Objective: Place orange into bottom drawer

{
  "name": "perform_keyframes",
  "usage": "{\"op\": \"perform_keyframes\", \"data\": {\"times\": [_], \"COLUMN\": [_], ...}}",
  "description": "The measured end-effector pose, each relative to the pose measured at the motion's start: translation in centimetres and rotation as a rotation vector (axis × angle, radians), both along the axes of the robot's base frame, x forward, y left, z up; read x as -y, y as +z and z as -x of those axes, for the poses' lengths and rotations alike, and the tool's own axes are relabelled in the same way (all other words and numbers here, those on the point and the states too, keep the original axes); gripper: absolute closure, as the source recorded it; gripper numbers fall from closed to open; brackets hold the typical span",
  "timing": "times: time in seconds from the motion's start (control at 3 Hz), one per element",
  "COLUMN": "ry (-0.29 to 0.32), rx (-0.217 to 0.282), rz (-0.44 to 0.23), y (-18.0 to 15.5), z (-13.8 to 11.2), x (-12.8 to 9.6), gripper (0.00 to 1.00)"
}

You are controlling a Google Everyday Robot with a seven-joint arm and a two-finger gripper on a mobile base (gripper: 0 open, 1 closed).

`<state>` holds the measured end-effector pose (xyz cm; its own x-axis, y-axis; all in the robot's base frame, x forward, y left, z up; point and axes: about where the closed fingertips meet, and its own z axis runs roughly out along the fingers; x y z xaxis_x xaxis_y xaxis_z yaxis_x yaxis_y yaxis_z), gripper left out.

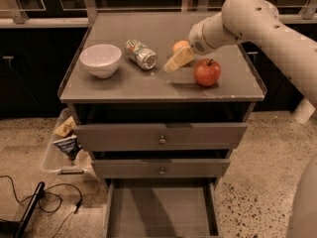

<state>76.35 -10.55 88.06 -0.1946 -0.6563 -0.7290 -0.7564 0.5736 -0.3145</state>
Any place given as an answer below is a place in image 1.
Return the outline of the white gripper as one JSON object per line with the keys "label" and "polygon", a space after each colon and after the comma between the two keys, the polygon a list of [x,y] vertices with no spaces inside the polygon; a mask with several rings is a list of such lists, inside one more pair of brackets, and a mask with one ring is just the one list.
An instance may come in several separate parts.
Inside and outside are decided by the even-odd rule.
{"label": "white gripper", "polygon": [[204,39],[203,26],[203,23],[197,23],[192,26],[188,35],[188,43],[190,44],[191,48],[179,48],[163,66],[163,69],[166,72],[173,72],[180,67],[192,62],[195,59],[194,53],[206,55],[212,52],[212,49],[208,46]]}

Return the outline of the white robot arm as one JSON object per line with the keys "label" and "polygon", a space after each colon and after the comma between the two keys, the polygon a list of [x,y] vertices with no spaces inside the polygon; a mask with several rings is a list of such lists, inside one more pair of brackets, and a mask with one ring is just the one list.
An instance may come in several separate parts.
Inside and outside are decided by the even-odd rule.
{"label": "white robot arm", "polygon": [[[166,62],[172,72],[217,49],[251,42],[301,92],[293,118],[306,123],[317,106],[317,43],[278,20],[278,11],[265,0],[226,0],[219,13],[193,25],[189,46],[179,48]],[[294,195],[286,238],[317,238],[317,156],[306,166]]]}

